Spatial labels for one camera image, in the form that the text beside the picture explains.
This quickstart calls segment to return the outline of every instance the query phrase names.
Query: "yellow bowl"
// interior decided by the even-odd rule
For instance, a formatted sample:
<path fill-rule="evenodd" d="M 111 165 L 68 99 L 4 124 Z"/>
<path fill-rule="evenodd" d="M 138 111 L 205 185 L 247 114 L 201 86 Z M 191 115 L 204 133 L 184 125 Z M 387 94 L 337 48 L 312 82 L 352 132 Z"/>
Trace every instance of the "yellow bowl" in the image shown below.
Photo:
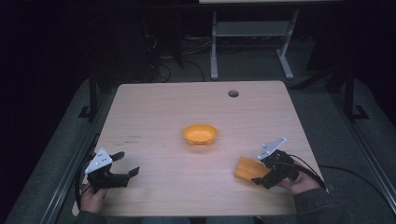
<path fill-rule="evenodd" d="M 206 145 L 211 146 L 213 140 L 218 135 L 218 131 L 209 124 L 192 124 L 183 130 L 183 137 L 190 146 Z"/>

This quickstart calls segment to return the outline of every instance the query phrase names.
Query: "wooden table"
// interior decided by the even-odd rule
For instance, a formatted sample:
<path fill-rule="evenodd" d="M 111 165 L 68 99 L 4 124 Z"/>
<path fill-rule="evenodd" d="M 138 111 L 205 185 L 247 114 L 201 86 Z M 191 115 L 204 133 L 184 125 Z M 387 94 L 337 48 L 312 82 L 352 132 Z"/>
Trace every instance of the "wooden table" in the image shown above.
<path fill-rule="evenodd" d="M 239 96 L 230 97 L 229 91 Z M 190 147 L 185 127 L 218 129 L 211 147 Z M 291 195 L 233 177 L 241 156 L 282 136 L 282 150 L 318 165 L 285 85 L 280 81 L 131 84 L 119 87 L 97 144 L 125 151 L 111 172 L 140 166 L 129 186 L 111 189 L 103 215 L 123 217 L 264 216 L 295 213 Z"/>

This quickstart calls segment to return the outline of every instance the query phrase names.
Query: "dark sleeve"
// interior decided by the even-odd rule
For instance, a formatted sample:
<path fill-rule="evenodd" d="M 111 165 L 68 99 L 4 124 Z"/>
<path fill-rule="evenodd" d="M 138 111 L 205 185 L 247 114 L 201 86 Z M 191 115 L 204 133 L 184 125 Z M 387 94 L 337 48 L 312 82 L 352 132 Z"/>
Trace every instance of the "dark sleeve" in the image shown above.
<path fill-rule="evenodd" d="M 75 224 L 106 224 L 106 219 L 95 213 L 79 211 Z"/>
<path fill-rule="evenodd" d="M 294 195 L 299 224 L 352 223 L 347 209 L 324 189 L 311 189 Z"/>

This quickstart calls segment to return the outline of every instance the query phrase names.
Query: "dark background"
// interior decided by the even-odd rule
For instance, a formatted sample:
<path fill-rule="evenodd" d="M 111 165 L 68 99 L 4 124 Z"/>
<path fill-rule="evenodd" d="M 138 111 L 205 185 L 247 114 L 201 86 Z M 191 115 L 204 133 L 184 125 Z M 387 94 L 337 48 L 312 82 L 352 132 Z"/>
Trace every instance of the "dark background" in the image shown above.
<path fill-rule="evenodd" d="M 163 2 L 145 1 L 145 5 Z M 143 33 L 156 35 L 160 44 L 177 56 L 184 34 L 210 32 L 211 14 L 166 10 L 114 14 L 92 9 L 102 8 L 106 1 L 0 3 L 3 221 L 82 81 L 95 73 L 102 91 L 124 82 L 150 82 L 153 75 L 149 65 L 155 59 L 145 51 Z M 325 18 L 310 20 L 321 14 L 310 8 L 301 14 L 303 27 L 296 27 L 294 38 L 311 35 L 318 41 L 310 69 L 325 69 L 347 58 L 355 76 L 369 86 L 396 124 L 394 9 L 385 1 L 351 1 Z"/>

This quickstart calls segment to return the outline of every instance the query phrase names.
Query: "human hand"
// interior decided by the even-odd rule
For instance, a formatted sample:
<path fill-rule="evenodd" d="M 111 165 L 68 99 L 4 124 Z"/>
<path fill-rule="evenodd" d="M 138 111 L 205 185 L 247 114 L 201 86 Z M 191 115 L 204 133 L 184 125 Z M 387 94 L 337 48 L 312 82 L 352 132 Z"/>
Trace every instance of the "human hand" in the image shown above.
<path fill-rule="evenodd" d="M 295 161 L 294 164 L 302 166 L 297 161 Z M 277 185 L 281 188 L 287 189 L 293 195 L 303 193 L 311 189 L 320 189 L 320 184 L 316 180 L 301 171 L 298 171 L 298 177 L 296 180 L 291 181 L 290 179 L 285 179 Z"/>
<path fill-rule="evenodd" d="M 82 192 L 81 210 L 92 213 L 99 213 L 100 210 L 102 210 L 103 202 L 107 194 L 107 189 L 99 189 L 95 193 L 91 184 L 87 184 Z"/>

